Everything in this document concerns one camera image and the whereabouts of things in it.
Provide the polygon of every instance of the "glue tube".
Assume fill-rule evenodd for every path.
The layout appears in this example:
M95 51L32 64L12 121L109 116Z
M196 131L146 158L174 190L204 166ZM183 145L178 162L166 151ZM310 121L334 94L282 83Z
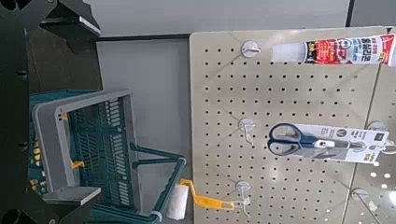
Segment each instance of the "glue tube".
M373 64L396 67L395 34L273 46L274 63Z

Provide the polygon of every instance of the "red label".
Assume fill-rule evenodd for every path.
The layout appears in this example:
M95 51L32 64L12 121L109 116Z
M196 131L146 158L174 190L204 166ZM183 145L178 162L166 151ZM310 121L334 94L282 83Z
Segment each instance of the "red label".
M382 40L382 52L383 52L383 63L388 63L390 50L394 41L395 35L381 35Z

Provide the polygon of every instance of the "white hook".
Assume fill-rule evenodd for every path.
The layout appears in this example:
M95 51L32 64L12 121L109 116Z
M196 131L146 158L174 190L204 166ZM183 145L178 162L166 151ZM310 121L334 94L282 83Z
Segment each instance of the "white hook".
M238 126L239 130L244 132L247 142L253 145L253 137L251 135L251 132L253 131L254 127L256 127L253 119L241 119Z
M252 58L256 56L256 54L262 52L262 50L259 48L257 43L251 40L244 43L244 45L241 48L241 51L246 58Z

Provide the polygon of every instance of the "pegboard hook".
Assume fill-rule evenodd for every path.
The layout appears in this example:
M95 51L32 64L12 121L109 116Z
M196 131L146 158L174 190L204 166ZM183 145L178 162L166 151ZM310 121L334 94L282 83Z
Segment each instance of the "pegboard hook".
M241 207L240 205L242 204L245 215L247 218L250 218L250 214L247 212L247 206L250 205L250 198L246 195L246 191L251 189L251 186L247 181L239 181L236 183L235 187L241 195L242 201L234 201L233 203L235 207Z
M252 58L256 56L256 54L261 53L262 50L259 48L256 42L254 41L247 41L241 48L242 54L246 58Z
M253 137L251 135L251 132L253 131L254 127L256 127L256 124L254 123L253 119L241 119L239 121L239 130L241 132L244 132L245 134L245 139L247 142L251 145L253 145Z

